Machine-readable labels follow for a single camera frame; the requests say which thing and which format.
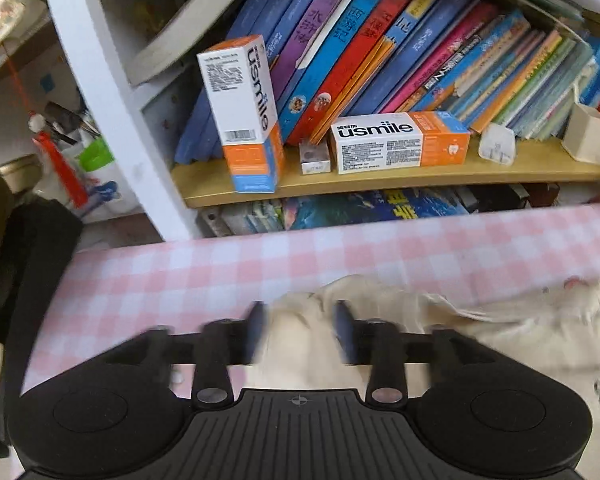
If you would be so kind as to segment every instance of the pink book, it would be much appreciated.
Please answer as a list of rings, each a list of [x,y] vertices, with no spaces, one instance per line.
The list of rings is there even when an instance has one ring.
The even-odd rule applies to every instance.
[[[495,5],[489,2],[479,2],[440,43],[421,67],[407,79],[393,99],[380,110],[380,113],[395,112],[411,94],[429,80],[445,61],[460,49],[466,40],[495,18],[497,13],[498,7]]]

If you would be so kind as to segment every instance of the gingham tablecloth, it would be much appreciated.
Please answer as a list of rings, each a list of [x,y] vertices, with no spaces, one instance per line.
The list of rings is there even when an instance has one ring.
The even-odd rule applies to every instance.
[[[378,222],[76,254],[24,389],[155,325],[192,332],[251,302],[369,274],[457,305],[600,276],[600,205]],[[189,396],[192,367],[174,390]],[[239,391],[244,375],[232,369]],[[14,455],[13,477],[22,471]]]

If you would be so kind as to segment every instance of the toothpaste box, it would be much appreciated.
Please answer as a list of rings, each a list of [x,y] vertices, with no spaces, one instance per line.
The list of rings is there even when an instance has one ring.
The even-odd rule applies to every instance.
[[[235,190],[273,193],[284,151],[262,36],[218,43],[198,63]]]
[[[469,137],[447,112],[342,117],[331,125],[339,174],[462,164]]]

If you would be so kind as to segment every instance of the beige fabric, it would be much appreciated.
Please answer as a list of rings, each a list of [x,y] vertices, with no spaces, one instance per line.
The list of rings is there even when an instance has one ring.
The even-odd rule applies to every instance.
[[[347,276],[315,294],[287,294],[270,306],[266,334],[247,386],[356,388],[364,397],[368,367],[342,363],[331,328],[331,307],[349,301],[360,319],[394,322],[408,332],[444,324],[566,384],[587,402],[594,431],[578,471],[600,480],[600,282],[565,287],[511,301],[458,309],[445,298],[407,292],[363,276]],[[407,365],[410,397],[427,388],[425,365]]]

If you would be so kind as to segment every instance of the bookshelf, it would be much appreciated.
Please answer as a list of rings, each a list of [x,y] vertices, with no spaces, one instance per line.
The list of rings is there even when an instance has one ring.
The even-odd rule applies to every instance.
[[[478,139],[472,139],[464,164],[365,171],[339,175],[303,175],[298,150],[286,148],[286,170],[274,194],[242,194],[234,186],[224,160],[176,166],[171,176],[190,208],[311,194],[387,189],[391,187],[502,184],[515,182],[585,182],[600,180],[600,166],[573,160],[557,139],[518,143],[511,166],[501,166],[478,156]]]

